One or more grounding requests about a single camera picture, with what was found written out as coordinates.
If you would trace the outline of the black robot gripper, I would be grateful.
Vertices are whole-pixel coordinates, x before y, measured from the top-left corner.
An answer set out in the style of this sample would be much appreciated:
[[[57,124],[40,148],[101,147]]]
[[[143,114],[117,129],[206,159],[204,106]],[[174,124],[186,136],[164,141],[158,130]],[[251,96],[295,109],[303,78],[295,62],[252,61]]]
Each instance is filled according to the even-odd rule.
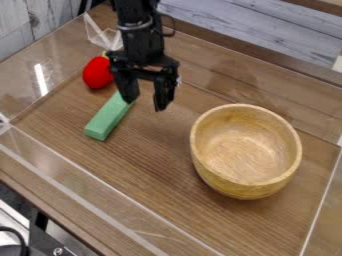
[[[163,111],[174,101],[179,83],[179,62],[164,53],[166,33],[160,24],[117,26],[123,49],[107,52],[111,72],[123,100],[131,104],[140,95],[138,79],[154,81],[155,111]]]

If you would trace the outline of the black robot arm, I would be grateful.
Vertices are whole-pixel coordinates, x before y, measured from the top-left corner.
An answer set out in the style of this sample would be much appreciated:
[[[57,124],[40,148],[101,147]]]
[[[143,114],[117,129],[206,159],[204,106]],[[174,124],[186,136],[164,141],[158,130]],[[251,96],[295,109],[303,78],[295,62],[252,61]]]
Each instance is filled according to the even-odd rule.
[[[174,101],[179,85],[178,60],[164,54],[164,33],[160,0],[111,0],[117,14],[117,30],[121,34],[123,49],[109,50],[109,70],[123,100],[131,104],[140,95],[138,80],[154,82],[155,111],[163,111]]]

